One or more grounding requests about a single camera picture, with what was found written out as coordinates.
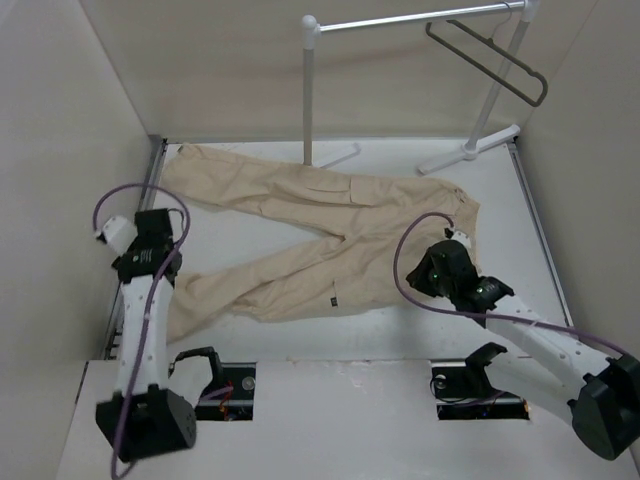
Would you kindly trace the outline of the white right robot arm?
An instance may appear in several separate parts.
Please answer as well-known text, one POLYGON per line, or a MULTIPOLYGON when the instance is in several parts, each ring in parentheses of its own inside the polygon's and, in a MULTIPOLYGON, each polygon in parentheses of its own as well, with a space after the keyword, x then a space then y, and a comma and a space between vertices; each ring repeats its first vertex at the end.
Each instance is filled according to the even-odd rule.
POLYGON ((639 361, 610 356, 584 337, 540 318, 522 318, 527 307, 501 280, 477 273, 465 246, 444 240, 429 247, 407 275, 408 285, 443 297, 457 316, 510 341, 531 361, 489 343, 466 358, 464 384, 483 396, 493 389, 518 395, 570 425, 597 456, 612 461, 639 438, 639 361))

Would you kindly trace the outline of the beige cargo trousers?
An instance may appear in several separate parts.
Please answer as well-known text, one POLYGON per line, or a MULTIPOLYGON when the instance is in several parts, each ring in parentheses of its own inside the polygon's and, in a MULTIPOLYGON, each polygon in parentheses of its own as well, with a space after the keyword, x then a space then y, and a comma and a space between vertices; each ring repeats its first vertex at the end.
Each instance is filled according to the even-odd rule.
POLYGON ((474 235, 479 203, 428 177, 350 175, 185 144, 161 181, 205 207, 313 229, 319 237, 212 273, 179 274, 167 336, 226 312, 263 323, 351 315, 402 302, 406 275, 446 226, 474 235))

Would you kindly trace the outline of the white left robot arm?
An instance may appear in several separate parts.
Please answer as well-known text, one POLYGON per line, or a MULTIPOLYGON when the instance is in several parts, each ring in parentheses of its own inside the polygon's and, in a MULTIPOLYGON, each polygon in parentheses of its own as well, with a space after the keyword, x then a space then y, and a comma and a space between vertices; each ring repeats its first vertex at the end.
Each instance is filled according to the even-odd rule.
POLYGON ((99 239, 117 254, 112 267, 124 320, 114 392, 97 404, 96 423, 117 462, 190 449, 197 438, 199 400, 219 395, 225 376, 211 347, 167 356, 169 307, 182 264, 170 212, 112 217, 99 239))

